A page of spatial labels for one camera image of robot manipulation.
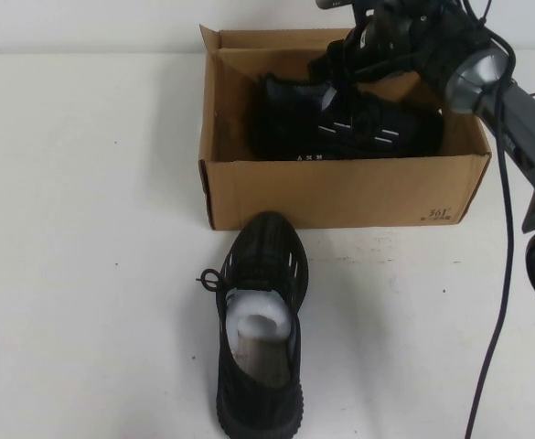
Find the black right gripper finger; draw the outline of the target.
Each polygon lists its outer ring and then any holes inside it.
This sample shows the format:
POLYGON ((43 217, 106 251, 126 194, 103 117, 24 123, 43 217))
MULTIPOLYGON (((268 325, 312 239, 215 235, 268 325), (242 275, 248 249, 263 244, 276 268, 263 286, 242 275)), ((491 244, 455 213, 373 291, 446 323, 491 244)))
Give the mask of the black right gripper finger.
POLYGON ((332 59, 321 56, 310 61, 310 80, 330 82, 337 87, 352 86, 357 83, 354 75, 355 60, 353 57, 332 59))
POLYGON ((354 62, 358 56, 358 42, 349 39, 332 41, 326 48, 330 62, 354 62))

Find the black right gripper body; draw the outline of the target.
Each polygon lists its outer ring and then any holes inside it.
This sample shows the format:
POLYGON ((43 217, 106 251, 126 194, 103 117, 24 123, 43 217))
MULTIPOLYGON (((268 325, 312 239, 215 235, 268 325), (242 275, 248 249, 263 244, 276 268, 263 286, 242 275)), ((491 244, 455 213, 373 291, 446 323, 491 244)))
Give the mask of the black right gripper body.
POLYGON ((353 3, 355 27, 348 36, 350 67, 410 67, 410 27, 415 3, 353 3))

